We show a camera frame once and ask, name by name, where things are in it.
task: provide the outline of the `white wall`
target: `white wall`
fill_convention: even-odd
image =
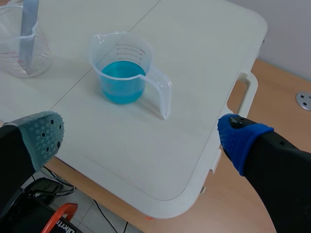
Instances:
[[[229,0],[268,24],[259,58],[311,80],[311,0]]]

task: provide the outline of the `red object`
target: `red object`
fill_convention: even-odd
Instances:
[[[63,215],[67,215],[66,220],[70,221],[72,217],[74,216],[74,214],[76,213],[77,209],[78,209],[78,204],[75,204],[75,203],[63,204],[53,214],[48,224],[44,227],[41,233],[49,233]]]

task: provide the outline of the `blue gripper pad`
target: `blue gripper pad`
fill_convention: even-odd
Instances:
[[[19,128],[35,171],[57,154],[64,137],[63,119],[52,111],[29,115],[5,125]]]
[[[263,133],[274,129],[264,124],[256,123],[235,129],[230,125],[231,117],[239,115],[227,114],[218,120],[220,143],[234,167],[243,176],[244,164],[254,141]]]

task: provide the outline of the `black cable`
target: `black cable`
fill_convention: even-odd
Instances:
[[[69,192],[69,191],[73,191],[74,189],[68,189],[68,190],[64,190],[64,191],[60,191],[60,192],[57,192],[57,193],[66,193],[66,192]]]
[[[65,183],[65,182],[61,181],[60,179],[58,179],[58,177],[55,176],[54,173],[53,173],[51,170],[49,170],[46,166],[43,166],[43,167],[44,167],[55,179],[57,179],[58,182],[60,182],[60,183],[62,183],[62,184],[64,184],[64,185],[67,185],[67,186],[69,186],[69,187],[74,187],[72,184]]]
[[[102,212],[102,210],[100,209],[99,205],[97,204],[97,201],[94,200],[95,204],[97,205],[97,208],[99,209],[99,211],[101,212],[101,214],[103,215],[103,217],[106,219],[106,221],[109,223],[109,225],[112,227],[112,229],[115,231],[115,233],[118,233],[117,230],[112,226],[111,222],[109,222],[109,220],[106,218],[106,216],[104,215],[104,213]]]
[[[63,197],[63,196],[68,196],[68,195],[70,195],[70,194],[73,194],[73,190],[69,190],[69,192],[68,193],[65,193],[65,194],[61,194],[61,195],[55,195],[55,198],[58,198],[58,197]]]
[[[123,233],[125,233],[125,232],[126,232],[127,224],[128,224],[128,222],[126,222],[126,225],[125,225],[125,228],[124,228]]]

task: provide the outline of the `wooden table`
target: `wooden table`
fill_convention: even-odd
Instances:
[[[252,72],[259,87],[248,118],[274,127],[295,146],[311,152],[311,112],[295,101],[297,92],[311,93],[311,83],[260,60],[255,62]],[[228,101],[231,110],[238,109],[244,91],[244,84],[236,83]],[[294,115],[299,115],[300,120],[294,121]],[[187,212],[171,219],[147,220],[129,204],[55,157],[46,166],[146,233],[275,232],[257,193],[245,178],[239,176],[225,155],[216,173],[208,175],[205,193]]]

